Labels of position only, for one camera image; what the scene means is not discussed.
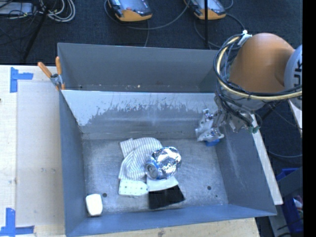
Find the metal bracket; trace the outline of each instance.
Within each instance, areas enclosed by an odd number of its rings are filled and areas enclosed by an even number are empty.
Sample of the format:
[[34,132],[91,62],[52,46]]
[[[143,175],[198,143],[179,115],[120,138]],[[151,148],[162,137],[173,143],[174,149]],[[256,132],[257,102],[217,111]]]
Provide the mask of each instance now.
[[61,75],[58,74],[52,75],[49,79],[55,86],[59,86],[59,84],[63,85],[64,83],[63,78],[61,77]]

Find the white cable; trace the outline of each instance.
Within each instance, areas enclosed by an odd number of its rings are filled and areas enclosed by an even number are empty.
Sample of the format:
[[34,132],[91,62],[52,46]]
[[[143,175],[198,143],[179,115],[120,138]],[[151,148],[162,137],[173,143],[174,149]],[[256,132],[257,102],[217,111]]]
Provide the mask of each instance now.
[[[70,14],[68,16],[66,16],[66,17],[61,17],[61,16],[58,16],[58,14],[61,14],[62,12],[64,12],[64,10],[65,10],[65,1],[61,0],[61,2],[62,2],[62,8],[59,11],[57,11],[57,12],[49,11],[47,16],[50,19],[52,19],[54,21],[57,21],[57,22],[69,22],[75,17],[75,14],[76,14],[75,4],[74,4],[74,2],[72,0],[67,0],[69,8],[70,8]],[[40,1],[40,4],[42,6],[42,10],[44,11],[45,5],[44,5],[42,0]]]

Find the blue object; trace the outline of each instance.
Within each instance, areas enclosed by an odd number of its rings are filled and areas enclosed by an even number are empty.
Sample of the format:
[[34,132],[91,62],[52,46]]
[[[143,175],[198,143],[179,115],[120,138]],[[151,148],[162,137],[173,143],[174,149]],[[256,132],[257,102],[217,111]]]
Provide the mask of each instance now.
[[19,70],[11,67],[11,82],[10,82],[10,93],[18,91],[18,80],[32,80],[32,73],[21,73],[19,74]]
[[207,147],[215,146],[217,143],[219,143],[219,139],[213,140],[213,141],[211,141],[211,142],[208,142],[208,141],[205,142],[205,144],[206,144]]
[[[283,177],[291,174],[297,170],[297,168],[286,168],[282,169],[282,172],[276,177],[276,180],[279,181]],[[294,203],[294,198],[291,197],[284,201],[281,205],[283,215],[285,217],[287,227],[292,234],[301,233],[304,230],[303,221],[300,220],[299,212]]]
[[15,237],[15,235],[32,234],[34,226],[31,227],[15,227],[15,210],[6,208],[5,227],[1,227],[0,236]]

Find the wooden table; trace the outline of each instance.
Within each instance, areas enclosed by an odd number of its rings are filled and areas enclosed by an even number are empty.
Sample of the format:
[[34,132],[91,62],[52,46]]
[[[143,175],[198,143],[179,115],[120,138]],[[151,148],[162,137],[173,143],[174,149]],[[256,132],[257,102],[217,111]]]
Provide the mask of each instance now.
[[[20,74],[33,74],[32,80],[18,80],[18,92],[15,93],[10,93],[11,67],[18,69]],[[56,73],[55,67],[49,67],[49,69],[53,74]],[[35,225],[36,233],[27,236],[65,236],[59,113],[56,112],[58,102],[55,98],[57,96],[57,90],[39,67],[0,66],[0,226],[5,222],[5,209],[8,207],[15,209],[17,227]],[[37,102],[37,104],[31,108],[33,102]],[[24,105],[28,112],[23,112]],[[21,124],[27,122],[32,123],[34,133],[30,149],[19,145],[24,141]],[[27,129],[24,132],[25,136],[30,137]],[[269,180],[275,204],[282,204],[282,198],[259,132],[254,134],[254,141],[267,180]],[[23,168],[17,159],[21,150],[25,150],[25,154],[32,153],[32,157],[28,159],[26,155],[23,155],[26,158]],[[32,179],[28,186],[24,183],[27,179]],[[101,236],[259,237],[259,232],[255,219],[248,218]]]

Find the bin floor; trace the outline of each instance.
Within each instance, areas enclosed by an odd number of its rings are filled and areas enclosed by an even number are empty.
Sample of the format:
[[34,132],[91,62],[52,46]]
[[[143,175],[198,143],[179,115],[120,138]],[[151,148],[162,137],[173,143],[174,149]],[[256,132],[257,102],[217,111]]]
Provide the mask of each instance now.
[[[127,197],[118,194],[118,175],[123,160],[119,142],[83,141],[86,193],[102,195],[103,213],[149,211],[148,195]],[[160,142],[163,146],[176,147],[181,154],[182,164],[175,177],[185,197],[185,201],[162,209],[228,203],[216,147],[207,147],[194,138],[161,139]]]

